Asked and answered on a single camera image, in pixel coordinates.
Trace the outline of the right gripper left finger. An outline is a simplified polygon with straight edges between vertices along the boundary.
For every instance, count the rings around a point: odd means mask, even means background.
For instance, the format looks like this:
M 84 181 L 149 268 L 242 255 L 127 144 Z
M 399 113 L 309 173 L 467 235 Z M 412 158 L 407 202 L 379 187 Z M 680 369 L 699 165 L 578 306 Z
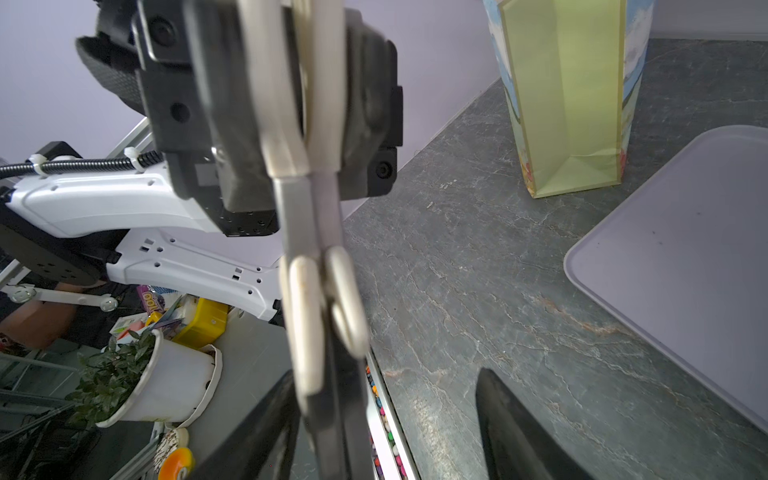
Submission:
M 294 376 L 287 371 L 234 432 L 203 463 L 193 479 L 288 479 L 300 411 Z

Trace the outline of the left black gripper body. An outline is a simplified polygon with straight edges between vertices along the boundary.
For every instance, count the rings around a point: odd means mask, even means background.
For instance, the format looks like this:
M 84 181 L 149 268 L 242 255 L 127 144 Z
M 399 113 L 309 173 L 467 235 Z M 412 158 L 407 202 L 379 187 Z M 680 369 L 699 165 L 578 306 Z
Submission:
M 98 83 L 149 120 L 172 187 L 225 235 L 279 225 L 232 1 L 102 1 L 96 33 L 76 42 Z M 393 42 L 347 9 L 343 200 L 388 194 L 403 143 L 403 90 Z

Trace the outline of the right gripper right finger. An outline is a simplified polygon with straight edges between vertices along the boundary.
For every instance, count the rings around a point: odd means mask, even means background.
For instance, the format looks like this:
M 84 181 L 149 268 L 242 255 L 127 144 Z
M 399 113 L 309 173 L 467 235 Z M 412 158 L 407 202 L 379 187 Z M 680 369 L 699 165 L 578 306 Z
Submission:
M 475 401 L 490 479 L 591 477 L 542 427 L 493 370 L 480 370 Z

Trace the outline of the white silicone kitchen tongs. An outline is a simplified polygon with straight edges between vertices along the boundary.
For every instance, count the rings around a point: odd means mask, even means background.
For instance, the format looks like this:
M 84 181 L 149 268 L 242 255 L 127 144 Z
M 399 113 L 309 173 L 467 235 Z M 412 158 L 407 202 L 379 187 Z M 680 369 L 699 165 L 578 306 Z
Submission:
M 343 244 L 338 174 L 347 94 L 344 5 L 292 5 L 291 56 L 277 1 L 238 5 L 261 151 L 282 235 L 280 287 L 298 406 L 323 479 L 372 479 L 369 327 Z

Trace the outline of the green paper gift bag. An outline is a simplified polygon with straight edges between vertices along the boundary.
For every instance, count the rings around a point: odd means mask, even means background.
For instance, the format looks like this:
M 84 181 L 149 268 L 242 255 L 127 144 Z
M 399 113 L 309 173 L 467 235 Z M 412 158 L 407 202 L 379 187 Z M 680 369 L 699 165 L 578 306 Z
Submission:
M 618 185 L 627 163 L 655 4 L 484 4 L 529 194 Z

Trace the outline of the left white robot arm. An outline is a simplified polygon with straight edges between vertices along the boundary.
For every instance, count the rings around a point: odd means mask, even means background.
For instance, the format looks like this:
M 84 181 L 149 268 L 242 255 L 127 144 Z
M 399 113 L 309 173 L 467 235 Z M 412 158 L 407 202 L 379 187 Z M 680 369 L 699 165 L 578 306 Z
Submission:
M 342 204 L 387 194 L 398 51 L 341 1 L 102 1 L 76 50 L 144 115 L 106 159 L 53 143 L 2 169 L 5 244 L 29 269 L 105 275 L 306 326 L 365 327 Z

